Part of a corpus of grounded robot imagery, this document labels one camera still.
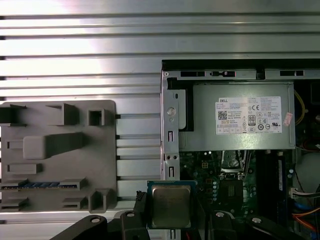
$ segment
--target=circuit board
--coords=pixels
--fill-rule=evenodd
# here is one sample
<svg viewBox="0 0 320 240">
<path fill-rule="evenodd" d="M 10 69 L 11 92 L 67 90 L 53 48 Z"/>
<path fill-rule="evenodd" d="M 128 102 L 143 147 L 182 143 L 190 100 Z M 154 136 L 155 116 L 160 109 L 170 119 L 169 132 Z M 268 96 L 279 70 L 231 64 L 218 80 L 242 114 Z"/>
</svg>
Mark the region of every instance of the circuit board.
<svg viewBox="0 0 320 240">
<path fill-rule="evenodd" d="M 212 209 L 230 212 L 241 220 L 257 211 L 256 158 L 253 152 L 243 178 L 239 179 L 237 174 L 222 177 L 222 168 L 239 167 L 235 153 L 225 151 L 226 162 L 222 151 L 180 152 L 180 178 L 196 181 L 197 192 L 205 194 Z"/>
</svg>

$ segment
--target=gray plastic bracket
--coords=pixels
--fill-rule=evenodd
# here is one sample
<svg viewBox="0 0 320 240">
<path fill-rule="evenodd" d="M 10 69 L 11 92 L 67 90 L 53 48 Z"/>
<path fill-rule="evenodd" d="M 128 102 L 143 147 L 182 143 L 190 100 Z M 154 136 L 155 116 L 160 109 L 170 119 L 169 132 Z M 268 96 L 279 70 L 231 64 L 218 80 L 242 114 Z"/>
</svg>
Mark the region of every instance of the gray plastic bracket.
<svg viewBox="0 0 320 240">
<path fill-rule="evenodd" d="M 83 133 L 70 132 L 23 138 L 23 158 L 43 160 L 83 147 Z"/>
<path fill-rule="evenodd" d="M 65 126 L 79 123 L 79 110 L 75 106 L 67 103 L 46 106 L 53 109 L 48 125 Z"/>
</svg>

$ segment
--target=motherboard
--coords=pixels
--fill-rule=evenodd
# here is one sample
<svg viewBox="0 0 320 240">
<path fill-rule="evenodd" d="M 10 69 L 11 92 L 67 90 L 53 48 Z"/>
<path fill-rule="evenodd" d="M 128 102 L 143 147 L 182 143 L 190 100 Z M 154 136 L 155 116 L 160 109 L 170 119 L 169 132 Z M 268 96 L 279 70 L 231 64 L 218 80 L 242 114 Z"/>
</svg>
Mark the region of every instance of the motherboard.
<svg viewBox="0 0 320 240">
<path fill-rule="evenodd" d="M 181 180 L 194 180 L 213 210 L 241 220 L 257 211 L 254 151 L 180 152 Z"/>
</svg>

